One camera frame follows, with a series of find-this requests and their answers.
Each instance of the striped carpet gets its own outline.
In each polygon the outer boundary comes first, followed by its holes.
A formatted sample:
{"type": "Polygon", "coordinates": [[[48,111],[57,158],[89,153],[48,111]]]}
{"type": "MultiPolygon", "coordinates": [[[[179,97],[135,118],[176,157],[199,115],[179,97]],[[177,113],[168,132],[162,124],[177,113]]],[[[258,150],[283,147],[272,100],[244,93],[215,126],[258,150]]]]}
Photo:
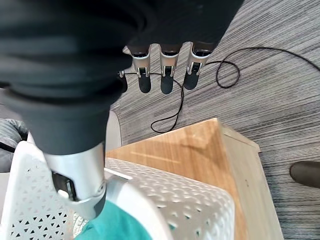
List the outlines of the striped carpet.
{"type": "MultiPolygon", "coordinates": [[[[300,54],[320,66],[320,2],[318,0],[247,0],[231,23],[211,60],[244,47],[276,47],[300,54]]],[[[189,45],[181,50],[175,78],[182,83],[189,45]]],[[[213,79],[217,65],[208,65],[196,89],[185,91],[177,128],[218,117],[261,147],[260,159],[287,240],[320,239],[320,189],[294,183],[289,167],[300,160],[320,160],[320,73],[304,61],[269,50],[243,51],[229,61],[241,69],[239,83],[221,89],[213,79]]],[[[152,46],[151,71],[160,72],[158,46],[152,46]]],[[[224,83],[236,76],[225,67],[224,83]]],[[[150,123],[174,114],[180,89],[170,95],[153,76],[148,94],[139,91],[136,76],[113,106],[123,144],[155,136],[150,123]]],[[[173,124],[167,121],[165,130],[173,124]]]]}

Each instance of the black protective cover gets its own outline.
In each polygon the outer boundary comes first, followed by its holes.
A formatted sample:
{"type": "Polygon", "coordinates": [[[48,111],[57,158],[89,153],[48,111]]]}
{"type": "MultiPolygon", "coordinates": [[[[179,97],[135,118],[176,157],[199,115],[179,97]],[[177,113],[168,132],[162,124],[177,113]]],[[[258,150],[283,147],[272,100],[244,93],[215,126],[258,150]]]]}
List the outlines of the black protective cover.
{"type": "Polygon", "coordinates": [[[243,0],[2,0],[3,101],[22,115],[37,146],[65,155],[105,138],[121,95],[125,45],[216,47],[243,0]]]}

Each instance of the white plastic basket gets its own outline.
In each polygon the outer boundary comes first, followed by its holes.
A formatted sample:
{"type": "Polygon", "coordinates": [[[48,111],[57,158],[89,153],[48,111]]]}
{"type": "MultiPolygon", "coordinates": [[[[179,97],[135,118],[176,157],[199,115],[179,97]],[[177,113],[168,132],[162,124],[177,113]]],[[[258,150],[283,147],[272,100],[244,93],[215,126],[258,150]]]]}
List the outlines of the white plastic basket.
{"type": "MultiPolygon", "coordinates": [[[[136,218],[152,239],[234,239],[235,207],[226,191],[113,158],[108,166],[107,199],[136,218]]],[[[83,225],[56,195],[42,152],[21,142],[12,161],[0,239],[68,240],[83,225]]]]}

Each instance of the light wood surface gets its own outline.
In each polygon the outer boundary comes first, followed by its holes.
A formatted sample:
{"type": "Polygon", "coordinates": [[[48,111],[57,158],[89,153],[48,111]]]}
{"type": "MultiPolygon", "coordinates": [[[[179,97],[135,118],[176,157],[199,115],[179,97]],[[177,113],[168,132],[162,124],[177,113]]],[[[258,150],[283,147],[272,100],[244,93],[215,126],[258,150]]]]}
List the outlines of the light wood surface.
{"type": "Polygon", "coordinates": [[[257,144],[214,118],[111,150],[106,156],[220,187],[231,194],[235,203],[236,240],[277,240],[281,238],[271,238],[276,234],[268,233],[274,226],[280,227],[258,151],[257,144]],[[242,162],[237,161],[239,151],[242,162]],[[270,209],[271,214],[264,214],[270,209]]]}

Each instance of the teal cloth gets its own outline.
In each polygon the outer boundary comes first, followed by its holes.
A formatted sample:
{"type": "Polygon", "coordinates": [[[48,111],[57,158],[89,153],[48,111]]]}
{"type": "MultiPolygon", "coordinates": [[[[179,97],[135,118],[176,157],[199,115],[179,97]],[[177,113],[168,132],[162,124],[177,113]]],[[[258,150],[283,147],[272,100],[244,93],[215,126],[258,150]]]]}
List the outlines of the teal cloth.
{"type": "Polygon", "coordinates": [[[151,240],[151,237],[134,217],[106,201],[100,215],[89,221],[75,240],[151,240]]]}

